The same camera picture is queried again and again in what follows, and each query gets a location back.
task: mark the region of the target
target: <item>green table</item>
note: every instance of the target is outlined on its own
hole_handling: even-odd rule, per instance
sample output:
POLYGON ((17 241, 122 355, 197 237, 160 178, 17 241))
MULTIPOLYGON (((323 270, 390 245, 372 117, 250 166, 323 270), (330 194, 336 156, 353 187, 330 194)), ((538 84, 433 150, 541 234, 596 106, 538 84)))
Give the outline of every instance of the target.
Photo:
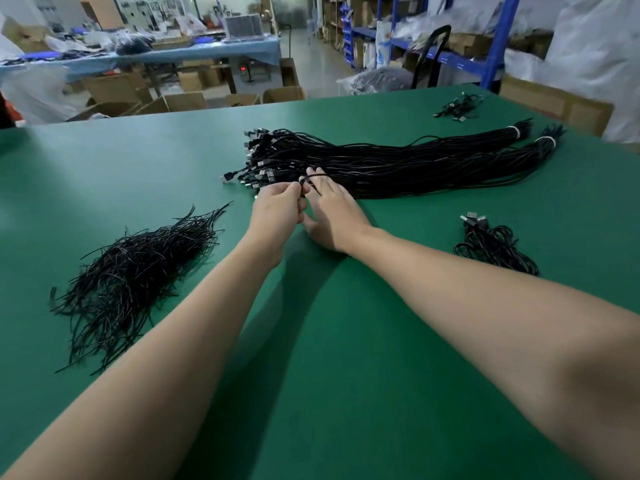
MULTIPOLYGON (((196 206, 234 203, 211 263, 244 233, 253 195, 243 131, 290 128, 335 143, 406 144, 533 116, 489 95, 460 124, 431 115, 460 87, 85 121, 0 132, 0 470, 92 381, 65 364, 68 322, 49 291, 79 258, 196 206)), ((570 131, 539 173, 510 187, 362 201, 373 222, 441 250, 460 214, 511 226, 544 277, 640 311, 635 243, 640 159, 570 131)), ((298 230, 252 309, 227 379, 180 478, 585 478, 465 359, 360 263, 298 230)), ((177 304, 168 302, 156 318, 177 304)))

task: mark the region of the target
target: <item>person's right arm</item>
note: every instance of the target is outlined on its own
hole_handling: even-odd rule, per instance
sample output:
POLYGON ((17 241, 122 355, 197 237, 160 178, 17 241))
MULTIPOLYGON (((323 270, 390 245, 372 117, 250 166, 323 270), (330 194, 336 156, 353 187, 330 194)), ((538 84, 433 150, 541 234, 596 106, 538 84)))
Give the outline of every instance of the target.
MULTIPOLYGON (((322 169, 309 174, 323 173, 322 169)), ((316 242, 362 261, 535 427, 603 478, 640 478, 640 317, 581 291, 372 227, 312 177, 316 242)))

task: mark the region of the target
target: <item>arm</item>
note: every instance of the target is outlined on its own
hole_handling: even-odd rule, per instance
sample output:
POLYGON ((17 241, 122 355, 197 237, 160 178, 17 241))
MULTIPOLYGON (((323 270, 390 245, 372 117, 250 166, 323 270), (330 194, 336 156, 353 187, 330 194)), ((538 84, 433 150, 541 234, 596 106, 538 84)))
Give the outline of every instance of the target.
POLYGON ((300 185, 256 199, 231 254, 80 395, 4 480, 173 478, 253 300, 306 208, 300 185))
POLYGON ((539 430, 599 476, 640 476, 640 317, 557 283, 373 228, 313 177, 318 243, 372 268, 539 430))

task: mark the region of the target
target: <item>blue metal post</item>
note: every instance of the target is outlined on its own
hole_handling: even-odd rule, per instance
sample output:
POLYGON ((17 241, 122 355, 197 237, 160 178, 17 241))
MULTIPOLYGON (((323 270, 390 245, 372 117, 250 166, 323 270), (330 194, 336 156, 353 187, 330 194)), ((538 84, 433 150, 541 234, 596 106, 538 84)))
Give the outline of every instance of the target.
POLYGON ((398 0, 394 0, 394 5, 391 8, 391 32, 393 33, 394 29, 396 28, 396 22, 397 22, 397 11, 398 11, 398 0))
POLYGON ((382 19, 382 0, 378 0, 378 13, 376 14, 376 19, 382 19))
POLYGON ((495 74, 498 72, 498 65, 504 58, 504 48, 507 46, 513 18, 518 10, 518 3, 520 3, 520 0, 504 0, 500 20, 498 20, 495 28, 493 43, 486 59, 486 70, 480 80, 480 87, 483 89, 491 88, 495 74))

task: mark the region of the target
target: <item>black handle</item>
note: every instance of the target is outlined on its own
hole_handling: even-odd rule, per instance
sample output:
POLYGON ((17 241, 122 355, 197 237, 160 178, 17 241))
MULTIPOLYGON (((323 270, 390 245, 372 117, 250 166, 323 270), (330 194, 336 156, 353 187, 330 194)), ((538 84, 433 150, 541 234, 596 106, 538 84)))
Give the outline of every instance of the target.
POLYGON ((433 33, 429 35, 429 38, 427 39, 427 43, 424 44, 424 47, 422 48, 422 51, 420 53, 420 57, 418 57, 418 63, 415 65, 415 69, 413 70, 413 81, 411 83, 412 89, 415 89, 418 86, 418 76, 420 75, 420 69, 422 68, 422 64, 424 63, 424 60, 427 58, 429 49, 431 48, 433 43, 436 41, 436 39, 443 34, 444 34, 444 37, 442 38, 442 42, 440 42, 440 46, 438 47, 436 51, 436 55, 433 58, 433 61, 435 63, 438 62, 438 57, 442 53, 442 49, 444 48, 444 46, 447 44, 449 40, 449 35, 451 35, 451 25, 444 25, 443 27, 440 27, 439 29, 434 30, 433 33))

